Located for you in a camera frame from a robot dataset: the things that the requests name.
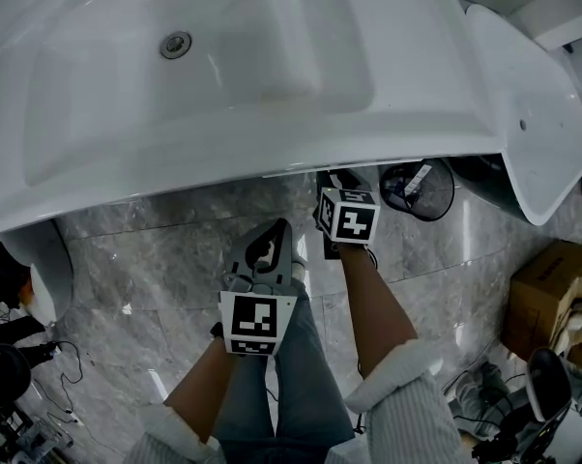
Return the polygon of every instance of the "leg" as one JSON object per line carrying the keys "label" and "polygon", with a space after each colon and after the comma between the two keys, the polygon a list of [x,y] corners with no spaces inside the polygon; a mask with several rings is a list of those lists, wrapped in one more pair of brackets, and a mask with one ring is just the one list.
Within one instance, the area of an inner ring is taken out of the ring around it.
{"label": "leg", "polygon": [[274,437],[270,406],[265,390],[267,358],[246,356],[235,370],[218,414],[214,437],[225,453],[228,447]]}
{"label": "leg", "polygon": [[480,367],[480,373],[482,374],[481,395],[486,400],[487,405],[495,405],[510,393],[509,388],[502,380],[502,371],[497,365],[485,362]]}
{"label": "leg", "polygon": [[0,344],[13,344],[33,334],[44,332],[44,325],[32,316],[0,325]]}
{"label": "leg", "polygon": [[338,386],[326,362],[303,285],[276,355],[277,438],[329,449],[354,438]]}

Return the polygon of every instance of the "shoe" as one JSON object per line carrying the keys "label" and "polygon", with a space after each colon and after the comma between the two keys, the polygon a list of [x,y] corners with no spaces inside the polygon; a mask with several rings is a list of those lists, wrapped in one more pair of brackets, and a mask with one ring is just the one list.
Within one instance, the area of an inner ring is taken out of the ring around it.
{"label": "shoe", "polygon": [[444,392],[444,397],[446,398],[446,401],[450,404],[453,400],[456,399],[456,387],[458,386],[458,382],[459,380],[463,377],[463,375],[465,373],[468,373],[469,371],[465,370],[463,371],[460,375],[458,375],[454,381],[451,383],[451,385],[448,387],[448,389]]}

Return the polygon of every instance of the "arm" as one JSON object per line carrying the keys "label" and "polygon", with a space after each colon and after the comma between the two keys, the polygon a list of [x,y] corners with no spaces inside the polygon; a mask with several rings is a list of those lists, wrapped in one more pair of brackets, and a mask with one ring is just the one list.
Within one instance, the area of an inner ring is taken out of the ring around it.
{"label": "arm", "polygon": [[224,341],[215,338],[164,401],[203,443],[207,443],[214,429],[236,360],[237,356],[226,352]]}
{"label": "arm", "polygon": [[418,335],[365,249],[339,244],[338,252],[347,281],[360,367],[366,378],[394,347]]}
{"label": "arm", "polygon": [[446,399],[428,369],[432,349],[421,341],[407,314],[361,247],[338,245],[364,382],[347,398],[367,413],[372,462],[463,464]]}

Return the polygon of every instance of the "jeans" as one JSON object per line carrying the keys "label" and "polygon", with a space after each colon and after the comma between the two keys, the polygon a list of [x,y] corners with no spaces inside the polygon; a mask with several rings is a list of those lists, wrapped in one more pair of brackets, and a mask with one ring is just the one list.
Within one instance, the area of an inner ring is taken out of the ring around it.
{"label": "jeans", "polygon": [[355,436],[321,348],[310,301],[304,287],[299,288],[275,356],[276,433],[265,388],[267,358],[245,356],[235,367],[214,428],[229,464],[322,463],[331,447]]}

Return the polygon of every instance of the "black device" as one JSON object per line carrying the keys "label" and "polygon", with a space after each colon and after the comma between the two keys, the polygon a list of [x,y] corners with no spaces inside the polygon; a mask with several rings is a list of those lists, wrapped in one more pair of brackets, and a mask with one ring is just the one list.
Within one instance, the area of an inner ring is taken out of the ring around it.
{"label": "black device", "polygon": [[[566,417],[572,392],[562,360],[550,349],[537,349],[527,364],[526,390],[530,403],[511,411],[493,440],[472,451],[480,464],[511,460],[520,464],[550,462],[543,454]],[[538,426],[536,437],[525,448],[517,438],[529,424]]]}
{"label": "black device", "polygon": [[222,326],[222,322],[218,321],[210,330],[210,335],[213,338],[221,338],[224,340],[224,327]]}

